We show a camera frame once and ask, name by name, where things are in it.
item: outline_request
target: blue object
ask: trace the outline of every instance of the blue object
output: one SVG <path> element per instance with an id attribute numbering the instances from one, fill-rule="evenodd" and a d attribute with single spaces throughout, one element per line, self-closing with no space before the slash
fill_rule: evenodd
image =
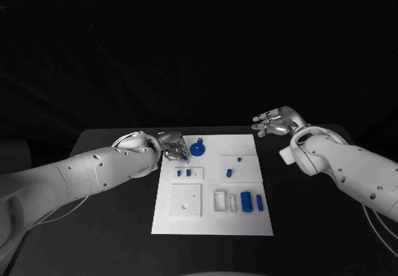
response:
<path id="1" fill-rule="evenodd" d="M 242 211 L 245 213 L 252 212 L 250 193 L 249 192 L 245 191 L 240 193 L 240 200 L 242 200 Z"/>
<path id="2" fill-rule="evenodd" d="M 199 138 L 197 142 L 194 144 L 191 144 L 188 151 L 193 156 L 200 156 L 204 153 L 204 146 L 203 146 L 201 138 Z"/>
<path id="3" fill-rule="evenodd" d="M 258 211 L 263 211 L 261 195 L 258 194 L 255 197 L 256 197 Z"/>

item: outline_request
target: cable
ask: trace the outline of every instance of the cable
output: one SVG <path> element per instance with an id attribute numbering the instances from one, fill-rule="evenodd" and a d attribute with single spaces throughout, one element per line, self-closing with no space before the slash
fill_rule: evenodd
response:
<path id="1" fill-rule="evenodd" d="M 387 247 L 387 249 L 389 249 L 389 251 L 392 252 L 392 254 L 395 255 L 395 257 L 398 258 L 398 254 L 393 252 L 393 250 L 392 250 L 390 247 L 387 246 L 387 243 L 383 241 L 383 238 L 379 236 L 377 230 L 374 229 L 374 226 L 373 226 L 373 224 L 372 224 L 372 221 L 370 221 L 370 218 L 369 218 L 369 214 L 367 214 L 367 211 L 366 211 L 366 207 L 364 207 L 363 204 L 361 204 L 361 207 L 363 207 L 364 215 L 366 215 L 366 217 L 367 217 L 367 221 L 369 221 L 370 226 L 372 226 L 372 228 L 373 228 L 374 234 L 377 235 L 379 240 L 383 242 L 385 246 Z"/>
<path id="2" fill-rule="evenodd" d="M 85 199 L 83 199 L 82 202 L 77 204 L 77 206 L 76 206 L 64 215 L 62 215 L 60 217 L 54 218 L 53 220 L 43 221 L 43 222 L 38 223 L 37 225 L 44 224 L 44 223 L 50 223 L 50 222 L 53 222 L 53 221 L 62 219 L 62 218 L 63 218 L 63 217 L 64 217 L 64 216 L 80 206 L 80 204 L 83 204 L 83 202 L 85 202 L 86 199 L 88 199 L 88 197 L 85 197 Z"/>
<path id="3" fill-rule="evenodd" d="M 121 140 L 124 140 L 129 135 L 132 135 L 134 134 L 134 132 L 131 132 L 129 134 L 126 134 L 126 135 L 124 135 L 121 138 L 118 138 L 118 140 L 113 142 L 113 144 L 112 144 L 112 146 L 111 147 L 115 147 L 115 145 L 121 142 Z M 53 222 L 53 221 L 56 221 L 56 220 L 59 220 L 59 219 L 62 219 L 82 204 L 83 204 L 83 202 L 85 202 L 85 200 L 88 199 L 88 197 L 85 197 L 85 199 L 80 201 L 80 203 L 77 204 L 77 206 L 64 214 L 64 215 L 62 215 L 60 217 L 57 217 L 57 218 L 54 218 L 53 220 L 47 220 L 47 221 L 43 221 L 43 222 L 40 222 L 38 224 L 36 224 L 34 226 L 37 226 L 37 225 L 40 225 L 40 224 L 44 224 L 44 223 L 50 223 L 50 222 Z M 50 211 L 50 213 L 47 214 L 47 216 L 46 216 L 46 218 L 51 215 L 51 213 L 54 212 L 56 210 L 51 210 Z"/>
<path id="4" fill-rule="evenodd" d="M 393 238 L 398 240 L 396 235 L 392 233 L 392 231 L 389 230 L 387 226 L 383 224 L 383 221 L 382 221 L 382 219 L 380 219 L 380 217 L 379 217 L 379 214 L 377 214 L 377 212 L 376 212 L 374 210 L 373 210 L 373 213 L 374 213 L 374 216 L 376 216 L 377 219 L 379 219 L 379 222 L 380 222 L 380 224 L 382 224 L 385 230 L 393 235 Z"/>

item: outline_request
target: black background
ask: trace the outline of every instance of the black background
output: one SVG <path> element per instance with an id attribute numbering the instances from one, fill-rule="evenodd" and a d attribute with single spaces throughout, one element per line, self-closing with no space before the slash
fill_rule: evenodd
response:
<path id="1" fill-rule="evenodd" d="M 249 125 L 291 106 L 396 161 L 396 4 L 0 1 L 0 130 L 31 164 L 85 129 Z"/>

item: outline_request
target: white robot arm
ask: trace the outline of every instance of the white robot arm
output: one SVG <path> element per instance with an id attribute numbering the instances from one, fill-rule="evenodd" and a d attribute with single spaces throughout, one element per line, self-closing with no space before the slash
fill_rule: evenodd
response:
<path id="1" fill-rule="evenodd" d="M 111 147 L 0 175 L 0 261 L 24 232 L 59 207 L 155 170 L 161 151 L 168 160 L 187 162 L 188 150 L 180 132 L 158 134 L 152 137 L 134 132 Z"/>
<path id="2" fill-rule="evenodd" d="M 398 221 L 398 164 L 349 145 L 333 131 L 305 123 L 288 107 L 258 115 L 252 129 L 258 136 L 291 134 L 289 146 L 279 151 L 285 164 L 298 165 L 307 175 L 325 173 L 337 188 L 364 206 Z"/>

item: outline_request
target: black table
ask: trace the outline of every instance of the black table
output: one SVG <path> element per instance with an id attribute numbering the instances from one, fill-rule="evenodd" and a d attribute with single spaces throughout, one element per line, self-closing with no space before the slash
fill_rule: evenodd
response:
<path id="1" fill-rule="evenodd" d="M 341 126 L 320 125 L 350 141 Z M 93 195 L 60 220 L 36 227 L 11 275 L 183 275 L 239 271 L 265 275 L 389 275 L 398 271 L 361 205 L 325 174 L 308 177 L 278 151 L 289 136 L 258 138 L 249 126 L 92 129 L 70 156 L 109 146 L 132 131 L 154 135 L 253 134 L 274 236 L 151 235 L 160 170 Z M 72 209 L 70 203 L 57 214 Z"/>

